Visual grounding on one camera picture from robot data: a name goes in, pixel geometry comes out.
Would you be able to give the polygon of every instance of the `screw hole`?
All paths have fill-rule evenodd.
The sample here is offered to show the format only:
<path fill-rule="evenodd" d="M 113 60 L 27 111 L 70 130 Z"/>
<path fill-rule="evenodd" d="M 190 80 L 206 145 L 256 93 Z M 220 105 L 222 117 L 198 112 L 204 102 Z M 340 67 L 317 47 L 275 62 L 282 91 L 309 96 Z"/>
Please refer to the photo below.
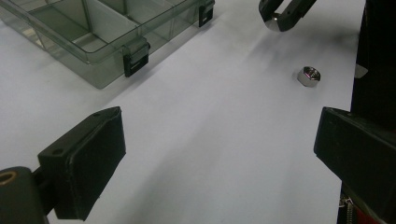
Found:
<path fill-rule="evenodd" d="M 304 73 L 312 79 L 320 80 L 320 72 L 313 67 L 305 67 Z"/>
<path fill-rule="evenodd" d="M 0 186 L 4 186 L 4 185 L 12 182 L 16 176 L 17 176 L 17 173 L 15 171 L 9 171 L 9 172 L 0 174 Z"/>
<path fill-rule="evenodd" d="M 64 152 L 64 150 L 62 148 L 58 148 L 52 151 L 52 155 L 57 156 L 60 155 Z"/>

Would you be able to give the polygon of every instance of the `metal hex nut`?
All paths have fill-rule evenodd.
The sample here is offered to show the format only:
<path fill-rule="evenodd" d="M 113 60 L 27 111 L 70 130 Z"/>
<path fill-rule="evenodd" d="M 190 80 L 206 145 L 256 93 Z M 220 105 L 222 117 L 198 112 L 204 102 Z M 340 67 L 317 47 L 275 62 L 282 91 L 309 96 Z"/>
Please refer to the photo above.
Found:
<path fill-rule="evenodd" d="M 320 82 L 320 72 L 306 66 L 298 73 L 297 79 L 306 87 L 315 87 Z"/>

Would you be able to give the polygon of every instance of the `plastic storage box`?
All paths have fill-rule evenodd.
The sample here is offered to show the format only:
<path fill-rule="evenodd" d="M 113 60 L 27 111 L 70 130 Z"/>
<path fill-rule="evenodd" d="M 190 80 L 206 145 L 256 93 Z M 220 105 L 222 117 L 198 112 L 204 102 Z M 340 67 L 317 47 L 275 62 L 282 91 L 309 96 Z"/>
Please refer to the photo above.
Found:
<path fill-rule="evenodd" d="M 199 21 L 214 0 L 0 0 L 0 19 L 102 89 Z"/>

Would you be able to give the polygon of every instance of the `white table surface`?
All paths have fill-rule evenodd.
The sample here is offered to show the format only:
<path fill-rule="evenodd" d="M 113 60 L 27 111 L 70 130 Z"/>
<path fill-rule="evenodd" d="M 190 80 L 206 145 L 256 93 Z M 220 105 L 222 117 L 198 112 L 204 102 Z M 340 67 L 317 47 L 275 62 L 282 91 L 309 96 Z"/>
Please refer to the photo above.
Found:
<path fill-rule="evenodd" d="M 127 154 L 86 223 L 336 223 L 341 181 L 313 146 L 321 108 L 350 107 L 364 0 L 318 0 L 282 34 L 258 6 L 218 0 L 212 22 L 101 91 L 0 22 L 0 170 L 34 170 L 119 105 Z M 296 79 L 305 65 L 315 88 Z"/>

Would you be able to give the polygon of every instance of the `box latch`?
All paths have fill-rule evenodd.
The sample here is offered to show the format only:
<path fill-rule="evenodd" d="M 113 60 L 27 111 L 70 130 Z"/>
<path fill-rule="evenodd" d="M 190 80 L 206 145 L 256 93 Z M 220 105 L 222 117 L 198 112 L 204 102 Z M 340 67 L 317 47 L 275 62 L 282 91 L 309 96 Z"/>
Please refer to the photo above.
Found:
<path fill-rule="evenodd" d="M 204 6 L 199 7 L 199 27 L 205 25 L 213 18 L 213 6 L 215 0 L 206 1 Z"/>
<path fill-rule="evenodd" d="M 130 77 L 149 62 L 149 49 L 149 42 L 144 37 L 124 46 L 123 64 L 126 77 Z"/>

